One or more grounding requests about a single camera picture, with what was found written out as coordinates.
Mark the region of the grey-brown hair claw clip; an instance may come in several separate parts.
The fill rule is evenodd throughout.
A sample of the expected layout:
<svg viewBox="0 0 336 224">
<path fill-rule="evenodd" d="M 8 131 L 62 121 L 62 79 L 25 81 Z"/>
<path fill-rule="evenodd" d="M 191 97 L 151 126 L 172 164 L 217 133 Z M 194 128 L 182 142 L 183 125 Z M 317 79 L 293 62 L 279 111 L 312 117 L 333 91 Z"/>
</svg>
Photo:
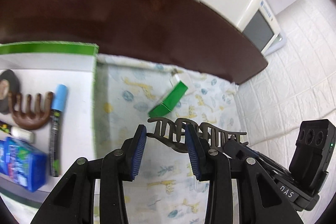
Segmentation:
<svg viewBox="0 0 336 224">
<path fill-rule="evenodd" d="M 155 124 L 154 132 L 148 133 L 147 136 L 157 139 L 179 153 L 188 152 L 187 141 L 191 134 L 197 136 L 198 139 L 205 140 L 211 149 L 216 149 L 219 152 L 223 152 L 224 144 L 230 140 L 242 145 L 248 144 L 246 141 L 242 142 L 242 137 L 246 136 L 246 132 L 227 131 L 209 122 L 197 124 L 197 122 L 187 118 L 178 118 L 172 121 L 164 117 L 149 118 L 147 121 Z"/>
</svg>

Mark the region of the brown wooden comb massager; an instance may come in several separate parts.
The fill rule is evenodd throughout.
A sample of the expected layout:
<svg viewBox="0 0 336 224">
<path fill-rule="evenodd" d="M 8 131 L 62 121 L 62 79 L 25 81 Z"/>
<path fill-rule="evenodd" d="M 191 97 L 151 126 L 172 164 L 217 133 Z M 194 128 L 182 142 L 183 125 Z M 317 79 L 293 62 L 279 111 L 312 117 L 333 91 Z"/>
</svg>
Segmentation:
<svg viewBox="0 0 336 224">
<path fill-rule="evenodd" d="M 45 104 L 41 108 L 42 95 L 38 93 L 35 96 L 34 110 L 32 110 L 32 96 L 28 94 L 26 96 L 26 111 L 24 112 L 22 110 L 22 94 L 9 92 L 9 111 L 12 119 L 24 130 L 37 130 L 43 127 L 49 121 L 53 98 L 54 93 L 48 92 L 45 97 Z"/>
</svg>

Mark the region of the giraffe print cloth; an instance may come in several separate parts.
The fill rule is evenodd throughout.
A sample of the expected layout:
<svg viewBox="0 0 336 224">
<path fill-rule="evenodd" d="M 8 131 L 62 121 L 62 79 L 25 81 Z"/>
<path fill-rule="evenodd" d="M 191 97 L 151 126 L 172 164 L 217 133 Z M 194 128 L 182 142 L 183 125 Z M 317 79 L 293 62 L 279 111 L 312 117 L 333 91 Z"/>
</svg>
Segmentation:
<svg viewBox="0 0 336 224">
<path fill-rule="evenodd" d="M 177 137 L 185 121 L 241 131 L 238 87 L 216 76 L 103 54 L 11 53 L 1 70 L 17 76 L 24 95 L 68 89 L 61 113 L 60 174 L 79 157 L 104 157 L 131 138 L 140 124 L 148 133 Z M 123 185 L 130 223 L 203 223 L 209 182 L 193 175 L 189 156 L 148 138 L 138 176 Z"/>
</svg>

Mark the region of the small green box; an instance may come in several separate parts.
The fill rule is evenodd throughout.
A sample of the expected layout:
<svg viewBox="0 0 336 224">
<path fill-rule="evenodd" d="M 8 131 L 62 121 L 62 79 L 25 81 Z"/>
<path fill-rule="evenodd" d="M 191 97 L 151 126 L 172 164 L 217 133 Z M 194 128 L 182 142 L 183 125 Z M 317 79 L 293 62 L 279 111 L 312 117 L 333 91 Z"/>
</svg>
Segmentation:
<svg viewBox="0 0 336 224">
<path fill-rule="evenodd" d="M 182 82 L 179 81 L 175 87 L 164 96 L 159 104 L 155 105 L 148 113 L 150 118 L 164 117 L 173 111 L 177 103 L 187 92 L 188 87 Z"/>
</svg>

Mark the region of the dark wooden headboard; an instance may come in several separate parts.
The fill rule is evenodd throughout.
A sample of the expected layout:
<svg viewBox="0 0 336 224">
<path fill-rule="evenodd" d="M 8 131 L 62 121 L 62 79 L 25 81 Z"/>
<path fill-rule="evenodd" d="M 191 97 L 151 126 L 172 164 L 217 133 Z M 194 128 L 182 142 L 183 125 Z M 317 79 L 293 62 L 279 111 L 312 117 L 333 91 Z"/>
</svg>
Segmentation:
<svg viewBox="0 0 336 224">
<path fill-rule="evenodd" d="M 95 43 L 100 51 L 172 64 L 242 84 L 268 63 L 196 0 L 1 0 L 1 42 Z"/>
</svg>

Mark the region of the large green open box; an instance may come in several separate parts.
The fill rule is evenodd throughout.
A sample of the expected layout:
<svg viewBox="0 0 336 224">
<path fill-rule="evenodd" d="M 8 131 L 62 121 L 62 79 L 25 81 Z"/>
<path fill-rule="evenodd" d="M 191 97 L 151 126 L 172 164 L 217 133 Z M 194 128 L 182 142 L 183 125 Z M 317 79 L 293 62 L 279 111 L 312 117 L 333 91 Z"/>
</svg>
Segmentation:
<svg viewBox="0 0 336 224">
<path fill-rule="evenodd" d="M 93 84 L 98 47 L 1 45 L 1 192 L 39 207 L 80 157 L 95 158 Z"/>
</svg>

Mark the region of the black marker white cap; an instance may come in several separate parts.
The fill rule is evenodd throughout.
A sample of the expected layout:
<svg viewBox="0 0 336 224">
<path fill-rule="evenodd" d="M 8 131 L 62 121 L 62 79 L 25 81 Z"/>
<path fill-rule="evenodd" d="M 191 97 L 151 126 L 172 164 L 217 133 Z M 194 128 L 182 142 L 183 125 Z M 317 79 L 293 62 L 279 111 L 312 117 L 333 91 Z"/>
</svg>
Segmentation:
<svg viewBox="0 0 336 224">
<path fill-rule="evenodd" d="M 6 122 L 0 121 L 1 132 L 11 135 L 12 137 L 26 141 L 28 143 L 34 143 L 35 134 L 31 131 L 24 130 L 17 126 L 12 126 Z"/>
</svg>

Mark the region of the blue chewing gum container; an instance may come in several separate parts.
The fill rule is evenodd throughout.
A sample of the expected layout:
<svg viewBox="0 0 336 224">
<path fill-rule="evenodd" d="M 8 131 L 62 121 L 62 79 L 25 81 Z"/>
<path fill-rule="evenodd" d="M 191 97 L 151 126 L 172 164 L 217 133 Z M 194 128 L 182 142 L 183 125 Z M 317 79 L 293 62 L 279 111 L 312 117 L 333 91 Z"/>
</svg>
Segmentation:
<svg viewBox="0 0 336 224">
<path fill-rule="evenodd" d="M 47 155 L 25 141 L 7 137 L 1 141 L 1 173 L 35 192 L 46 183 Z"/>
</svg>

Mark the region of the black electrical tape roll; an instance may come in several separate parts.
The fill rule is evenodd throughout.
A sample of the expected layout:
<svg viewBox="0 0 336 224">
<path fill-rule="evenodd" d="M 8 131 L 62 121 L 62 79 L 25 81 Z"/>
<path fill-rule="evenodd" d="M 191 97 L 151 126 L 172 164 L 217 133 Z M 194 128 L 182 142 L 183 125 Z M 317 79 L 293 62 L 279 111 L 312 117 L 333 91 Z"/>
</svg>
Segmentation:
<svg viewBox="0 0 336 224">
<path fill-rule="evenodd" d="M 20 91 L 20 82 L 16 74 L 7 69 L 1 73 L 1 101 L 0 111 L 1 114 L 9 113 L 9 92 L 12 94 Z"/>
</svg>

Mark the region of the black marker blue cap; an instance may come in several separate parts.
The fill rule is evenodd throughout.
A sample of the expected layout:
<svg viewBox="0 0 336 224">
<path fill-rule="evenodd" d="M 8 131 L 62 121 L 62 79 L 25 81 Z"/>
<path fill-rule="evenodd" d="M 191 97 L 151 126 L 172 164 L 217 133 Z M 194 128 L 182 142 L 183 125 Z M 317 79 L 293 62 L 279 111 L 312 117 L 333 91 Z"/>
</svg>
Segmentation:
<svg viewBox="0 0 336 224">
<path fill-rule="evenodd" d="M 58 85 L 51 105 L 49 164 L 50 175 L 52 177 L 58 177 L 60 175 L 59 139 L 62 113 L 64 112 L 64 108 L 66 106 L 67 93 L 68 89 L 65 85 Z"/>
</svg>

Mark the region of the white USB charger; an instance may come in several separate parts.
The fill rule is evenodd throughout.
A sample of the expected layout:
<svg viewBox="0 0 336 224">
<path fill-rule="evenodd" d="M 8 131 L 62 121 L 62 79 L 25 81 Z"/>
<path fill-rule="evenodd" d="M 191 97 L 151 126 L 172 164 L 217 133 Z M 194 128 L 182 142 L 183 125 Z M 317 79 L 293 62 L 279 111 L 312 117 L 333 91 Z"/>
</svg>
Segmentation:
<svg viewBox="0 0 336 224">
<path fill-rule="evenodd" d="M 193 94 L 196 91 L 194 82 L 192 81 L 190 75 L 186 72 L 173 73 L 170 77 L 170 82 L 173 86 L 177 85 L 179 82 L 184 83 L 188 88 L 186 95 Z"/>
</svg>

